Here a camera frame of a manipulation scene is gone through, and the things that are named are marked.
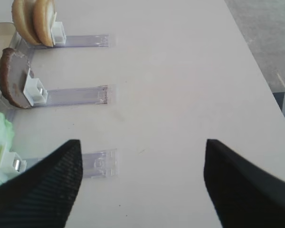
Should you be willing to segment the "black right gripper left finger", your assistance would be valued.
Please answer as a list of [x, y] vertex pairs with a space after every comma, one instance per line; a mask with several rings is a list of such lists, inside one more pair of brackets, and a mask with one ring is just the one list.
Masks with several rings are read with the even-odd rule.
[[83, 179], [80, 140], [68, 140], [0, 185], [0, 228], [63, 228]]

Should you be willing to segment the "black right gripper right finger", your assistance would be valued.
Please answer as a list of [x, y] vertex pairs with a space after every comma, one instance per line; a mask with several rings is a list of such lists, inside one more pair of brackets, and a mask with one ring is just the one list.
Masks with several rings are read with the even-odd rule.
[[285, 181], [208, 139], [203, 177], [224, 228], [285, 228]]

